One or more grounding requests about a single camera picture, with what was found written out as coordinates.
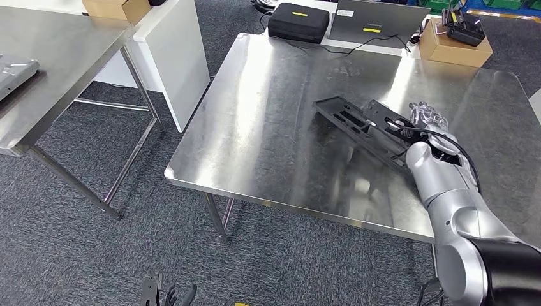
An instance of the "wire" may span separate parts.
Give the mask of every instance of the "wire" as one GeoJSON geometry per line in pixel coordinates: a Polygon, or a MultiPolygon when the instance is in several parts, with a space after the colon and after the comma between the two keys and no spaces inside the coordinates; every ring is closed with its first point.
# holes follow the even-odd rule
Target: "wire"
{"type": "Polygon", "coordinates": [[[264,13],[263,15],[261,15],[261,17],[259,18],[259,24],[263,28],[263,32],[265,31],[265,26],[263,25],[263,17],[266,16],[267,14],[272,15],[272,12],[268,11],[267,13],[264,13]]]}
{"type": "Polygon", "coordinates": [[[473,163],[473,160],[471,159],[471,157],[468,155],[468,153],[466,152],[466,150],[464,150],[456,141],[454,141],[453,139],[445,136],[444,134],[441,134],[441,133],[438,133],[438,132],[435,132],[435,131],[431,131],[429,129],[419,129],[419,128],[416,128],[416,127],[409,127],[409,126],[399,126],[397,124],[395,124],[394,122],[392,121],[387,121],[388,124],[392,124],[393,127],[396,127],[396,128],[399,128],[399,129],[408,129],[410,131],[416,131],[416,132],[421,132],[421,133],[427,133],[427,134],[432,134],[432,135],[435,135],[437,137],[440,137],[440,138],[443,138],[445,139],[446,141],[450,142],[452,145],[454,145],[455,147],[457,147],[457,149],[462,153],[462,155],[464,155],[464,157],[468,160],[468,162],[470,163],[470,167],[471,167],[471,170],[473,172],[473,176],[475,178],[475,182],[477,183],[477,190],[479,192],[480,195],[483,195],[483,191],[481,190],[481,183],[479,181],[479,174],[477,172],[477,168],[475,167],[475,164],[473,163]]]}
{"type": "Polygon", "coordinates": [[[432,305],[436,301],[438,301],[440,298],[443,298],[443,290],[441,290],[436,296],[428,300],[426,303],[423,304],[423,306],[432,305]]]}
{"type": "Polygon", "coordinates": [[[290,46],[293,46],[295,48],[301,48],[301,49],[304,49],[304,50],[309,50],[309,49],[314,49],[314,48],[322,48],[324,49],[325,51],[327,51],[328,53],[335,53],[335,54],[345,54],[346,56],[350,55],[353,51],[355,51],[356,49],[368,44],[370,41],[373,41],[373,40],[389,40],[391,38],[397,38],[403,45],[404,45],[404,48],[406,49],[407,52],[410,52],[411,53],[411,50],[408,48],[407,44],[400,38],[398,37],[398,35],[392,35],[392,36],[388,36],[386,38],[381,38],[381,37],[372,37],[370,38],[369,40],[367,40],[366,42],[364,43],[361,43],[360,45],[356,46],[355,48],[347,51],[347,52],[344,52],[344,51],[333,51],[333,50],[329,50],[327,48],[325,48],[325,46],[323,45],[316,45],[316,46],[313,46],[313,47],[308,47],[308,48],[305,48],[305,47],[300,47],[300,46],[297,46],[297,45],[293,45],[292,43],[290,43],[289,41],[286,41],[288,43],[288,45],[290,46]]]}
{"type": "Polygon", "coordinates": [[[433,281],[434,279],[431,279],[429,280],[428,282],[424,283],[422,286],[421,286],[421,293],[419,294],[419,299],[417,299],[417,306],[422,306],[422,301],[423,301],[423,297],[424,297],[424,294],[426,292],[426,289],[428,288],[428,286],[430,286],[430,283],[433,281]]]}
{"type": "Polygon", "coordinates": [[[421,40],[421,36],[415,35],[412,38],[410,38],[410,43],[416,44],[416,43],[419,43],[420,40],[421,40]]]}
{"type": "Polygon", "coordinates": [[[285,42],[286,42],[288,45],[290,45],[291,47],[295,47],[295,48],[299,49],[300,51],[303,51],[304,54],[308,54],[308,53],[306,53],[306,51],[305,51],[303,48],[301,48],[301,47],[299,47],[299,46],[295,46],[294,44],[290,43],[288,40],[285,40],[285,39],[283,39],[282,37],[278,37],[278,36],[276,36],[276,38],[279,38],[279,39],[285,41],[285,42]]]}

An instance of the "cardboard box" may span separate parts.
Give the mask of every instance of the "cardboard box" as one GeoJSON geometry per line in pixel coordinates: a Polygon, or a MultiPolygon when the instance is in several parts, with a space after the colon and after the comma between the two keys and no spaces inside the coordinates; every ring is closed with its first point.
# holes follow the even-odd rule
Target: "cardboard box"
{"type": "Polygon", "coordinates": [[[436,24],[441,26],[441,19],[431,18],[422,33],[419,41],[421,59],[479,68],[492,55],[492,48],[487,38],[477,47],[473,47],[453,40],[447,37],[447,34],[436,34],[434,28],[436,24]]]}
{"type": "Polygon", "coordinates": [[[136,25],[151,10],[149,0],[82,0],[88,15],[127,20],[136,25]]]}

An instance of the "black carrying case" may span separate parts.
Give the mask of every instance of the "black carrying case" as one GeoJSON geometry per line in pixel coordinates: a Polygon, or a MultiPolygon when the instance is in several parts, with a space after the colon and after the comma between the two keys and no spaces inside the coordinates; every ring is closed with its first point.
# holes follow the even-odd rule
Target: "black carrying case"
{"type": "Polygon", "coordinates": [[[267,29],[269,36],[321,43],[328,25],[328,11],[282,3],[270,16],[267,29]]]}

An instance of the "yellow label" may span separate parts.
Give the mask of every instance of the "yellow label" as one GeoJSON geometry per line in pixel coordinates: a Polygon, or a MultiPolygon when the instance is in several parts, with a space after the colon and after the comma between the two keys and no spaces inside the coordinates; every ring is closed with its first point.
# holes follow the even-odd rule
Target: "yellow label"
{"type": "Polygon", "coordinates": [[[381,32],[382,30],[378,30],[378,29],[370,29],[369,27],[365,27],[363,29],[363,31],[366,31],[366,32],[373,32],[373,33],[379,33],[381,32]]]}

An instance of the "green container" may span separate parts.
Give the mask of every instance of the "green container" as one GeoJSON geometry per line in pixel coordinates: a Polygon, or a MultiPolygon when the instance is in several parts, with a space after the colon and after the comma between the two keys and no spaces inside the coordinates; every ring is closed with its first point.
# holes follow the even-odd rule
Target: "green container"
{"type": "Polygon", "coordinates": [[[533,8],[534,10],[541,10],[541,0],[530,1],[528,7],[533,8]]]}
{"type": "MultiPolygon", "coordinates": [[[[453,0],[452,7],[454,7],[457,2],[458,0],[453,0]]],[[[441,10],[449,7],[449,0],[419,0],[419,5],[430,8],[430,14],[441,15],[441,10]]]]}
{"type": "Polygon", "coordinates": [[[524,3],[524,0],[483,0],[483,2],[491,8],[518,10],[524,3]]]}

